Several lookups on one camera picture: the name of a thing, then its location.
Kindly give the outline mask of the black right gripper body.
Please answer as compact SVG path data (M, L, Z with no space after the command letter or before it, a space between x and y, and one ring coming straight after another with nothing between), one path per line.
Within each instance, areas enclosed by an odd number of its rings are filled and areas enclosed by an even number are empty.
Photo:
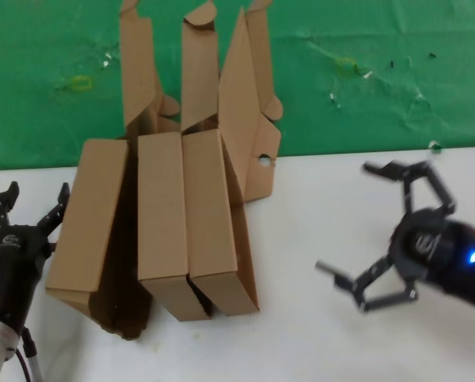
M457 280L457 228L447 207L405 212L391 236L391 263L408 286Z

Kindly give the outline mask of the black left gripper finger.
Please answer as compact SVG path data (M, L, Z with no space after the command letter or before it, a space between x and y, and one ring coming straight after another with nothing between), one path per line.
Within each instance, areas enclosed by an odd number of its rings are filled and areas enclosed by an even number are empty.
M46 237L49 237L49 235L63 222L70 193L69 184L64 182L57 198L57 205L37 223L37 227Z
M10 187L0 192L0 227L10 225L8 213L12 210L19 196L19 185L16 181L10 183Z

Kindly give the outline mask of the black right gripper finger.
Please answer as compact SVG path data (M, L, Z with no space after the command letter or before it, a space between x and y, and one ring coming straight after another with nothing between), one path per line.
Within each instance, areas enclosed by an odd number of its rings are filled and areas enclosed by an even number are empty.
M384 166L365 162L362 168L366 173L403 184L403 209L406 215L411 215L414 212L411 185L422 178L428 181L435 195L441 202L440 207L436 209L437 212L440 212L443 216L450 216L456 210L455 200L435 168L428 161L417 162L410 165L398 161L391 161Z
M376 260L368 269L363 271L357 278L351 278L349 275L331 267L327 263L318 260L315 268L326 274L333 276L333 285L350 294L356 303L357 308L362 313L373 310L379 310L400 304L414 302L418 299L414 280L404 281L404 289L398 292L383 294L381 296L367 299L365 290L372 285L379 277L385 274L393 267L394 263L389 255Z

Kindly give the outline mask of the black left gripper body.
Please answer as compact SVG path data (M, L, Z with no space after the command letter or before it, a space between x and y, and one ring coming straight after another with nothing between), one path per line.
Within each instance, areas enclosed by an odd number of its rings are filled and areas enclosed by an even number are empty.
M36 226L0 227L0 322L22 327L46 259L48 236Z

